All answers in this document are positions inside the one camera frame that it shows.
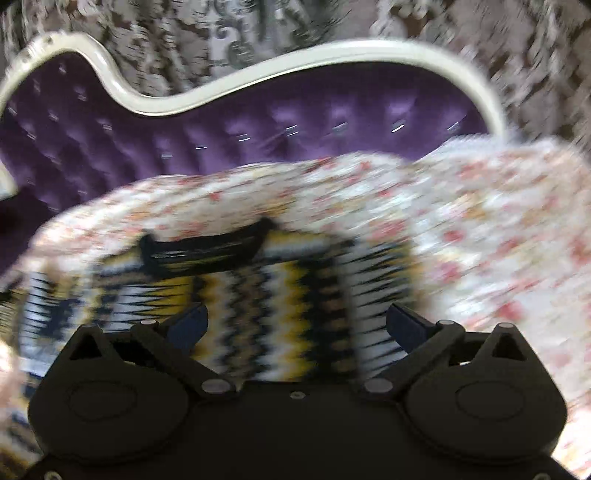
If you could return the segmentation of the yellow black patterned knit sweater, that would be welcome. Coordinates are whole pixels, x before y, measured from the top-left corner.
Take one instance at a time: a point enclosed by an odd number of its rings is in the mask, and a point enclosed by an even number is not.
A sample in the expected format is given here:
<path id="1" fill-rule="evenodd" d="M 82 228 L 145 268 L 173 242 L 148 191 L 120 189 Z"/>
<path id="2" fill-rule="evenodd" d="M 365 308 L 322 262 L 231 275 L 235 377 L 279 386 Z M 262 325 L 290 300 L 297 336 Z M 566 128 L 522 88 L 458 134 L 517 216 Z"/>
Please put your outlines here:
<path id="1" fill-rule="evenodd" d="M 416 301 L 410 247 L 284 230 L 262 219 L 216 235 L 159 242 L 144 236 L 81 274 L 37 267 L 8 293 L 22 371 L 1 429 L 1 460 L 13 474 L 40 454 L 27 419 L 37 385 L 86 324 L 106 332 L 174 316 L 204 336 L 176 344 L 237 382 L 339 382 L 370 377 L 404 356 L 388 335 L 395 302 Z"/>

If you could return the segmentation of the floral white bedspread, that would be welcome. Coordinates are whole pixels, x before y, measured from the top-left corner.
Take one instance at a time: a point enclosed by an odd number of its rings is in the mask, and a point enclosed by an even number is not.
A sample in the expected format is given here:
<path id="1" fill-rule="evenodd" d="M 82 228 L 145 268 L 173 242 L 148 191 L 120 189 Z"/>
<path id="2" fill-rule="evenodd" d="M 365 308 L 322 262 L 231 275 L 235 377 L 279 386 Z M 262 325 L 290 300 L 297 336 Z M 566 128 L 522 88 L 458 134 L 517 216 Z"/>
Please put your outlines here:
<path id="1" fill-rule="evenodd" d="M 567 399 L 557 458 L 589 474 L 590 168 L 563 143 L 465 138 L 414 163 L 353 153 L 153 177 L 47 222 L 16 269 L 64 278 L 144 232 L 184 239 L 260 215 L 377 246 L 408 241 L 423 312 L 523 328 Z"/>

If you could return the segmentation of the purple tufted headboard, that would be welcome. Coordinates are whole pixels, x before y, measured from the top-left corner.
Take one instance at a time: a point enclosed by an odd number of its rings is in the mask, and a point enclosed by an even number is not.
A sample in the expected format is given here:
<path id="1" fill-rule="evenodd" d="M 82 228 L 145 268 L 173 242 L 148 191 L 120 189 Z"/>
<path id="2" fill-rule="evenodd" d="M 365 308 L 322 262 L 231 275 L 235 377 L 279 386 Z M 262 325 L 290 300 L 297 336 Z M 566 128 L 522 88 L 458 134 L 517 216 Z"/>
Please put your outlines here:
<path id="1" fill-rule="evenodd" d="M 1 82 L 1 264 L 46 220 L 137 180 L 355 151 L 415 160 L 507 133 L 486 77 L 423 42 L 332 42 L 150 97 L 95 39 L 45 34 Z"/>

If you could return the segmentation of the damask patterned curtain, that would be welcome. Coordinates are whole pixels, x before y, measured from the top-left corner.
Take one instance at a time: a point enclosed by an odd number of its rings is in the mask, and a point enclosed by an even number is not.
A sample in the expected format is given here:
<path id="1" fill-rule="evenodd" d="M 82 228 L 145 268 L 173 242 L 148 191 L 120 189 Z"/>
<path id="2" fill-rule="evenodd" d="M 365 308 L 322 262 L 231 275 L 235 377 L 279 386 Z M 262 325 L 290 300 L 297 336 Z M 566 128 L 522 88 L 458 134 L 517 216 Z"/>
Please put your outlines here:
<path id="1" fill-rule="evenodd" d="M 415 39 L 475 63 L 525 135 L 590 145 L 586 1 L 5 1 L 2 63 L 52 31 L 93 37 L 149 96 L 331 41 Z"/>

